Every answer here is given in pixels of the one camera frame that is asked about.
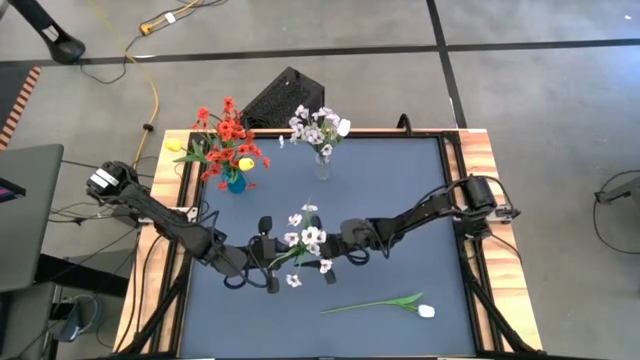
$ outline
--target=flower bouquet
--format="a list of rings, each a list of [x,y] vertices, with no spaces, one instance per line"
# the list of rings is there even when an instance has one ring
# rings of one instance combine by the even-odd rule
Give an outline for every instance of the flower bouquet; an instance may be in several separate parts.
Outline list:
[[[284,234],[284,241],[289,245],[290,249],[284,255],[279,256],[269,264],[269,268],[272,268],[276,265],[285,263],[291,258],[295,258],[296,263],[294,266],[296,267],[296,271],[294,274],[287,274],[286,276],[287,284],[294,288],[302,285],[302,282],[300,282],[300,278],[298,277],[298,272],[300,271],[302,261],[306,255],[320,257],[320,245],[327,241],[327,233],[313,226],[311,221],[311,217],[314,212],[318,211],[318,207],[306,204],[302,207],[302,210],[304,211],[304,215],[294,214],[289,216],[289,226],[298,227],[302,224],[302,230],[300,232],[296,231]],[[320,258],[320,273],[326,274],[331,270],[331,265],[333,265],[331,260]]]
[[[210,127],[209,118],[217,121],[215,132]],[[218,184],[220,189],[228,189],[232,193],[241,193],[245,188],[253,188],[254,183],[248,183],[245,172],[251,170],[255,162],[251,158],[262,158],[265,168],[269,168],[270,160],[262,155],[262,150],[253,141],[255,134],[245,130],[241,121],[241,114],[236,110],[234,100],[231,97],[224,98],[224,111],[222,118],[209,112],[205,107],[198,111],[198,119],[192,128],[204,130],[204,146],[193,141],[193,151],[187,151],[187,156],[174,160],[174,162],[199,161],[209,164],[209,168],[202,174],[202,181],[208,181],[211,176],[221,175],[222,182]]]
[[[331,175],[329,162],[333,148],[349,134],[351,121],[340,119],[338,114],[326,107],[309,116],[309,109],[300,105],[295,116],[289,120],[289,126],[293,129],[289,141],[296,144],[300,140],[311,145],[316,152],[316,176],[320,180],[327,180]]]

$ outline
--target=white flower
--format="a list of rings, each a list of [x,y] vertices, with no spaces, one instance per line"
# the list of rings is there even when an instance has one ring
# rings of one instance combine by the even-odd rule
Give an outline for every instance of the white flower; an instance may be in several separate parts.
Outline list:
[[[331,121],[331,124],[333,124],[334,127],[338,127],[340,124],[340,116],[338,116],[338,114],[329,114],[325,116],[324,121],[327,120]]]
[[[287,274],[287,284],[291,285],[291,287],[298,287],[302,285],[298,275],[289,275]]]
[[[351,121],[342,119],[338,125],[338,135],[345,137],[349,135],[349,130],[351,130]]]
[[[284,241],[289,244],[289,247],[293,247],[298,245],[300,236],[298,235],[298,233],[286,233],[284,234]]]
[[[294,116],[291,119],[289,119],[289,126],[295,130],[296,127],[298,126],[298,124],[300,124],[301,121],[302,120],[300,120],[300,119],[298,119],[297,117]]]
[[[436,309],[429,305],[421,304],[418,306],[418,315],[423,318],[432,318],[436,315]]]
[[[320,274],[326,274],[327,271],[331,270],[331,265],[333,265],[333,261],[331,260],[320,260]]]
[[[300,225],[301,221],[302,221],[302,215],[300,214],[289,216],[289,225],[298,226]]]
[[[333,110],[329,108],[321,107],[320,110],[318,111],[318,115],[320,116],[327,116],[329,114],[333,114]]]
[[[311,205],[311,204],[304,204],[302,205],[302,211],[318,211],[318,207],[315,205]]]
[[[320,150],[320,152],[322,153],[322,156],[331,156],[331,151],[333,150],[333,146],[331,146],[331,144],[327,144],[325,146],[322,147],[322,150]]]
[[[305,245],[315,244],[318,241],[318,234],[320,230],[318,230],[315,226],[309,226],[308,228],[302,230],[302,243]]]
[[[307,245],[307,251],[315,256],[320,256],[320,245],[318,244],[309,244]]]
[[[320,230],[320,232],[318,233],[318,240],[319,243],[325,243],[327,241],[327,232]]]
[[[303,119],[306,119],[309,117],[309,109],[305,109],[304,106],[302,105],[298,105],[298,108],[296,109],[296,116],[299,116]]]

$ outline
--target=stand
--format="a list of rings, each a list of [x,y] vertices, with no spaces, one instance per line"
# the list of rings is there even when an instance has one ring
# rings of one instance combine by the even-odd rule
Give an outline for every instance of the stand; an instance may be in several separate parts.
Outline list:
[[[67,34],[36,0],[8,1],[38,32],[49,48],[53,61],[70,65],[80,59],[85,50],[84,44]]]

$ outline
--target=yellow flower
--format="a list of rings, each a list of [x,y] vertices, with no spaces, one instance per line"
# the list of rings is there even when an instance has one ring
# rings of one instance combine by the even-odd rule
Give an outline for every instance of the yellow flower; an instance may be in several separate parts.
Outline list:
[[[255,163],[253,162],[253,159],[251,159],[251,158],[242,158],[242,159],[240,159],[240,162],[238,163],[238,167],[242,171],[249,171],[249,170],[253,169],[254,166],[255,166]]]
[[[167,139],[164,142],[164,147],[169,151],[178,152],[182,150],[182,143],[180,142],[180,139]]]

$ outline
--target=blue vase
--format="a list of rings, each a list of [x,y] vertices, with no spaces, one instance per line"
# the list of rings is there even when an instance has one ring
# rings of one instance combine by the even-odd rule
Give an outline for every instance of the blue vase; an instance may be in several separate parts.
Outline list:
[[[236,176],[236,181],[231,182],[231,172],[223,172],[222,173],[222,181],[227,183],[227,189],[234,193],[240,194],[247,188],[247,180],[244,177],[244,173],[242,171],[238,172],[238,176]]]

